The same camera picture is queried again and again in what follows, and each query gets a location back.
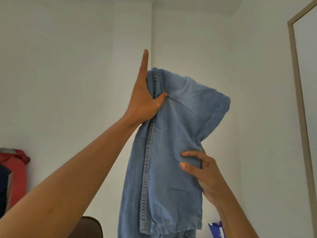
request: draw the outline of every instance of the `hand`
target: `hand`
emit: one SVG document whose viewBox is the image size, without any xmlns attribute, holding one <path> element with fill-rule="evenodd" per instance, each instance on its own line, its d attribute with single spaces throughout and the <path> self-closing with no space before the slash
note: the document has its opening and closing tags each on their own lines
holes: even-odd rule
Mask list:
<svg viewBox="0 0 317 238">
<path fill-rule="evenodd" d="M 125 116 L 136 125 L 153 118 L 167 98 L 167 93 L 162 93 L 157 99 L 153 99 L 147 89 L 148 59 L 149 52 L 144 50 L 138 78 L 132 91 L 129 106 L 125 112 Z"/>
<path fill-rule="evenodd" d="M 220 173 L 215 159 L 207 156 L 205 151 L 186 151 L 182 153 L 182 156 L 197 157 L 202 161 L 202 169 L 185 162 L 181 162 L 179 166 L 187 173 L 197 177 L 207 200 L 213 205 L 216 205 L 222 189 L 228 185 Z"/>
</svg>

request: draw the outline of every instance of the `jeans seam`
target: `jeans seam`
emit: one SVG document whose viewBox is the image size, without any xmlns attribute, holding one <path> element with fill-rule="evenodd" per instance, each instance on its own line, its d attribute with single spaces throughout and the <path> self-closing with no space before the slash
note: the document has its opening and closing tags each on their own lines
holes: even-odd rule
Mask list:
<svg viewBox="0 0 317 238">
<path fill-rule="evenodd" d="M 153 99 L 156 98 L 156 85 L 157 85 L 157 72 L 156 68 L 152 69 L 153 76 Z M 150 120 L 149 133 L 146 143 L 145 150 L 145 160 L 144 160 L 144 169 L 143 169 L 143 180 L 142 180 L 142 192 L 141 192 L 141 233 L 146 233 L 146 210 L 147 210 L 147 185 L 148 185 L 148 171 L 149 171 L 149 163 L 150 163 L 150 148 L 152 135 L 154 130 L 154 117 Z"/>
</svg>

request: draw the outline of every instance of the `jeans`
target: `jeans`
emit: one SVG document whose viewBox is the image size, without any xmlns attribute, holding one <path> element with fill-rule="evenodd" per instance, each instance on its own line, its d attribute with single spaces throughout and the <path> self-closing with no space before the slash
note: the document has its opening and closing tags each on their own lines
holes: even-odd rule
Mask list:
<svg viewBox="0 0 317 238">
<path fill-rule="evenodd" d="M 228 112 L 230 98 L 163 69 L 147 74 L 153 98 L 168 93 L 157 115 L 139 128 L 125 175 L 119 238 L 194 238 L 202 228 L 202 189 L 196 177 L 179 168 L 187 150 L 202 151 L 201 141 Z"/>
</svg>

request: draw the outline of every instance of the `door frame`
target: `door frame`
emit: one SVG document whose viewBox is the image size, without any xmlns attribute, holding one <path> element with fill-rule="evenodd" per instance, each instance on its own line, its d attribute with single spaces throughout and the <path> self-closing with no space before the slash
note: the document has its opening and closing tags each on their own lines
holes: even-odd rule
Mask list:
<svg viewBox="0 0 317 238">
<path fill-rule="evenodd" d="M 307 7 L 305 7 L 302 11 L 300 11 L 291 20 L 287 22 L 288 30 L 289 30 L 289 39 L 291 44 L 291 52 L 292 52 L 296 99 L 297 99 L 300 134 L 301 134 L 307 186 L 308 186 L 308 196 L 309 196 L 309 203 L 310 203 L 310 210 L 311 210 L 312 224 L 313 224 L 315 238 L 317 238 L 317 197 L 315 192 L 313 166 L 312 166 L 312 159 L 311 159 L 310 148 L 309 148 L 305 107 L 304 107 L 303 92 L 302 92 L 301 82 L 300 82 L 299 64 L 298 64 L 296 42 L 295 42 L 295 32 L 294 32 L 293 24 L 297 22 L 299 19 L 301 19 L 304 15 L 306 15 L 310 10 L 312 10 L 316 6 L 317 6 L 317 0 L 313 0 L 310 4 L 308 4 Z"/>
</svg>

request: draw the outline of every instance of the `chair backrest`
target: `chair backrest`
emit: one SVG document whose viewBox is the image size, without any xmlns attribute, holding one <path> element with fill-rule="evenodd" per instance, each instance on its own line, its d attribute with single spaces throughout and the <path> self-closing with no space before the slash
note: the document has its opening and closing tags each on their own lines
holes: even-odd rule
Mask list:
<svg viewBox="0 0 317 238">
<path fill-rule="evenodd" d="M 101 224 L 93 217 L 83 216 L 69 238 L 103 238 Z"/>
</svg>

